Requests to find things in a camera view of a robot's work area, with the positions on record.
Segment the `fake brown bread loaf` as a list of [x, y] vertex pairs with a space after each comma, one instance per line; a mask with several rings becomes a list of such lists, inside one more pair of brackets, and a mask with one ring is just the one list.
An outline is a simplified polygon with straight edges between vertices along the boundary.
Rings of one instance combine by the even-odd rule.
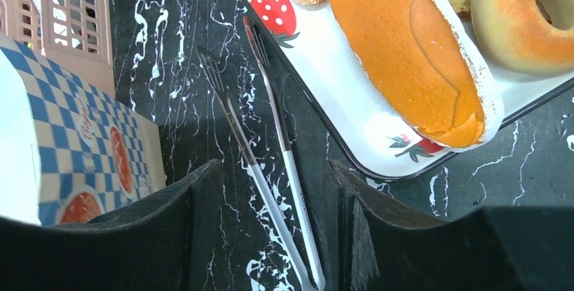
[[372, 84], [419, 134], [457, 151], [490, 141], [504, 105], [448, 0], [329, 0]]

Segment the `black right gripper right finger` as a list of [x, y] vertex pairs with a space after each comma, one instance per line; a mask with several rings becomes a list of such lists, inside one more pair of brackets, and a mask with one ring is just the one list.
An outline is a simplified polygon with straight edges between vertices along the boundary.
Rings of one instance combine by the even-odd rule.
[[572, 290], [573, 209], [487, 206], [447, 222], [321, 167], [328, 290]]

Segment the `blue checkered paper bag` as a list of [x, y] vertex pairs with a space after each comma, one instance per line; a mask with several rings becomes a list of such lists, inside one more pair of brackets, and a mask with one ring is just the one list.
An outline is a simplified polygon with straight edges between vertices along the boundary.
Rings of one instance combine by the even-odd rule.
[[158, 127], [1, 36], [1, 216], [87, 222], [166, 185]]

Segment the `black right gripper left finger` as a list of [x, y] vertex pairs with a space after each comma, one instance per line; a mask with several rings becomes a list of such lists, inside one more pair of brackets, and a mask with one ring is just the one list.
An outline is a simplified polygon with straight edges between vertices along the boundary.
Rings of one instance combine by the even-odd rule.
[[2, 290], [198, 290], [219, 230], [223, 165], [210, 160], [87, 223], [1, 220]]

